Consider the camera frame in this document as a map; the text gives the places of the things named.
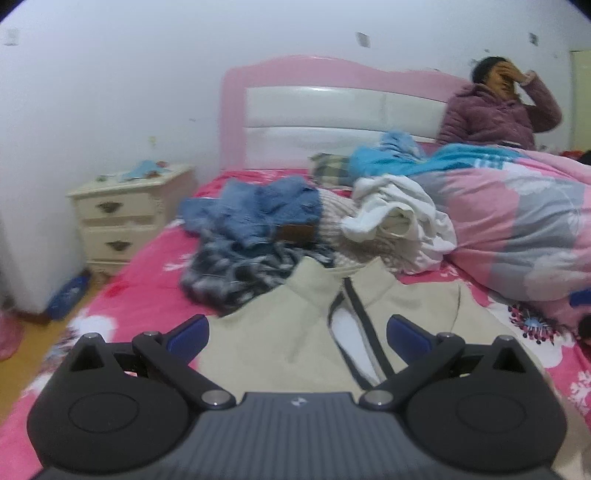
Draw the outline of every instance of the woman's hand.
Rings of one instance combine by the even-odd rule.
[[[510,78],[514,82],[522,83],[527,78],[511,61],[500,61],[496,64],[496,67],[499,74],[503,75],[503,77]]]

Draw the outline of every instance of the pink bed frame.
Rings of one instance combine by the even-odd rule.
[[[466,79],[436,70],[385,72],[349,60],[299,55],[230,69],[222,81],[219,118],[220,166],[222,170],[245,167],[246,135],[243,126],[247,88],[360,88],[447,102],[452,93],[466,83]]]

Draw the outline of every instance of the plaid shirt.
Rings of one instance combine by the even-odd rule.
[[[228,314],[285,283],[302,257],[333,266],[333,251],[323,244],[302,248],[280,241],[245,250],[236,241],[203,231],[200,249],[181,276],[180,286],[191,300]]]
[[[310,157],[310,175],[319,186],[332,189],[350,187],[349,157],[318,153]]]

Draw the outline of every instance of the white headboard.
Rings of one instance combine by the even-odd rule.
[[[315,153],[350,154],[393,128],[433,142],[446,100],[465,84],[440,72],[383,72],[320,57],[230,70],[222,89],[222,166],[306,168]]]

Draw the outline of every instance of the white wall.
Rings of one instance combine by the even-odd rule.
[[[215,176],[219,83],[232,66],[318,54],[466,77],[470,59],[508,56],[557,97],[565,122],[540,142],[563,148],[568,50],[591,48],[591,23],[566,0],[27,0],[0,40],[7,28],[20,44],[0,41],[0,256],[12,256],[30,310],[83,265],[68,189],[151,157]]]

